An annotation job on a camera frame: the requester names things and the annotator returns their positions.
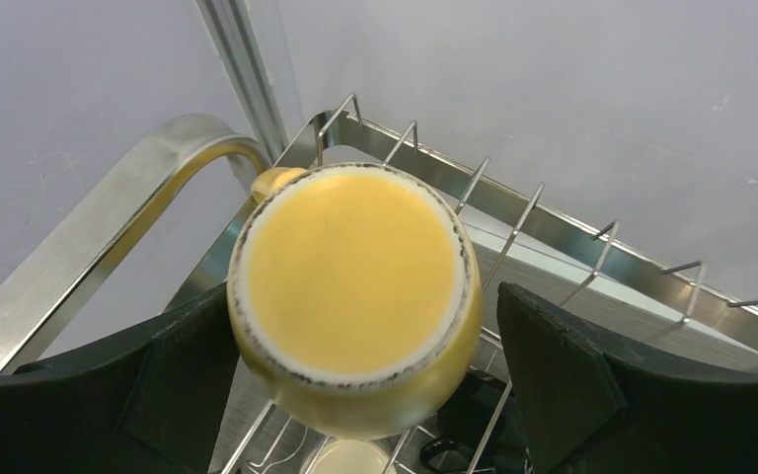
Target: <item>wall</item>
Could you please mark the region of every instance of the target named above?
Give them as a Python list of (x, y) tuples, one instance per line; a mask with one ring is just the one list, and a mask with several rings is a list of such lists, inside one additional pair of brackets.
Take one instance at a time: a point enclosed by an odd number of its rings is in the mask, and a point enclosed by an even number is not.
[[(143, 135), (193, 112), (251, 133), (195, 2), (0, 0), (0, 282)], [(206, 168), (51, 350), (159, 312), (244, 198), (226, 163)]]
[(417, 119), (424, 144), (758, 297), (758, 2), (277, 6), (305, 118), (356, 92), (367, 118)]

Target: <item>yellow handle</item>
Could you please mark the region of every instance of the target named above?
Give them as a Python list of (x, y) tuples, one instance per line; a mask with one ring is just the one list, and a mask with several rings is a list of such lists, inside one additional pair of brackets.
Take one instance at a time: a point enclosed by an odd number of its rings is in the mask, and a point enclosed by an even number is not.
[(251, 196), (257, 204), (263, 202), (263, 199), (268, 198), (271, 193), (277, 191), (277, 188), (292, 181), (298, 176), (306, 173), (303, 168), (285, 168), (276, 167), (263, 171), (257, 178), (251, 183)]

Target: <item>black object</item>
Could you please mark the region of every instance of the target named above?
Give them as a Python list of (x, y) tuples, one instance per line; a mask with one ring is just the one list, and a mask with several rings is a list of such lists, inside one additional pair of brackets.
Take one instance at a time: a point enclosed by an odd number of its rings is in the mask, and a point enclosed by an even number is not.
[(206, 473), (238, 357), (223, 283), (0, 376), (0, 473)]
[(758, 472), (758, 374), (673, 355), (517, 285), (498, 326), (536, 473)]
[[(466, 472), (437, 468), (435, 459), (456, 451), (472, 459), (506, 383), (482, 370), (467, 372), (451, 398), (437, 411), (441, 437), (419, 451), (419, 462), (434, 474)], [(526, 441), (520, 425), (518, 405), (510, 394), (484, 448), (476, 473), (523, 474)]]

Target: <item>mug rim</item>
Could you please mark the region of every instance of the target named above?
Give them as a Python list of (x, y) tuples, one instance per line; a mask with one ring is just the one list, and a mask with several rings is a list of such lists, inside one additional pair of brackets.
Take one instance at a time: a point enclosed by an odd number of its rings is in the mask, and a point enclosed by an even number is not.
[[(353, 374), (336, 374), (327, 370), (318, 369), (316, 367), (310, 367), (302, 362), (295, 360), (294, 357), (286, 355), (283, 352), (279, 352), (279, 349), (272, 342), (268, 345), (264, 344), (262, 339), (266, 339), (262, 328), (259, 327), (259, 318), (257, 318), (255, 311), (251, 308), (250, 303), (245, 298), (241, 297), (242, 281), (240, 280), (241, 269), (244, 264), (244, 250), (246, 249), (246, 243), (249, 240), (249, 234), (253, 231), (255, 224), (258, 222), (260, 216), (262, 216), (270, 204), (275, 202), (278, 197), (282, 196), (292, 187), (304, 180), (318, 177), (318, 175), (331, 173), (334, 170), (341, 170), (346, 168), (352, 169), (366, 169), (370, 173), (389, 173), (396, 178), (402, 179), (417, 187), (417, 190), (425, 191), (426, 199), (432, 199), (433, 203), (445, 214), (449, 222), (452, 224), (451, 228), (445, 229), (447, 236), (457, 239), (458, 257), (462, 261), (462, 290), (457, 304), (455, 305), (454, 312), (451, 314), (451, 319), (445, 317), (448, 321), (446, 325), (441, 319), (438, 323), (435, 331), (440, 326), (445, 326), (442, 330), (442, 334), (438, 334), (438, 340), (436, 344), (432, 344), (429, 347), (426, 346), (428, 340), (420, 344), (411, 355), (416, 355), (417, 352), (424, 352), (423, 355), (415, 358), (414, 360), (405, 361), (402, 368), (394, 370), (390, 373), (382, 376), (377, 376), (382, 372), (387, 372), (388, 367), (382, 367), (378, 370), (373, 370), (364, 373)], [(434, 360), (439, 358), (446, 348), (454, 341), (460, 326), (465, 320), (465, 316), (472, 310), (473, 293), (472, 288), (474, 283), (473, 271), (475, 268), (472, 259), (474, 259), (474, 250), (469, 237), (466, 235), (463, 223), (460, 218), (455, 214), (445, 199), (435, 191), (431, 186), (423, 182), (422, 180), (414, 177), (408, 173), (405, 173), (397, 168), (391, 166), (383, 166), (376, 163), (337, 163), (324, 165), (311, 170), (307, 170), (289, 182), (285, 183), (281, 187), (277, 188), (273, 193), (266, 197), (257, 208), (251, 213), (246, 220), (237, 240), (234, 244), (234, 249), (231, 255), (228, 269), (228, 299), (229, 299), (229, 313), (233, 320), (235, 329), (242, 333), (244, 342), (253, 348), (255, 356), (262, 359), (262, 363), (266, 369), (271, 370), (276, 375), (285, 377), (288, 380), (296, 381), (302, 385), (310, 386), (315, 389), (332, 392), (332, 393), (370, 393), (376, 391), (382, 391), (393, 386), (402, 384), (403, 382), (414, 378), (420, 374), (426, 367), (428, 367)], [(284, 363), (283, 359), (292, 359), (289, 361), (292, 365), (297, 365), (300, 369), (288, 367), (287, 363)]]

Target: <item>black mug handle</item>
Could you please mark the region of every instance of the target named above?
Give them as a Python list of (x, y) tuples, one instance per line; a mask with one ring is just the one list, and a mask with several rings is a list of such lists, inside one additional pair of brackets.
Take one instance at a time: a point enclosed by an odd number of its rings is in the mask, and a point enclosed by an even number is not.
[[(433, 474), (465, 474), (466, 469), (461, 471), (441, 470), (433, 464), (434, 458), (449, 451), (459, 451), (464, 446), (451, 436), (441, 436), (419, 450), (419, 463)], [(497, 474), (493, 463), (485, 458), (478, 461), (478, 466), (472, 471), (475, 474)]]

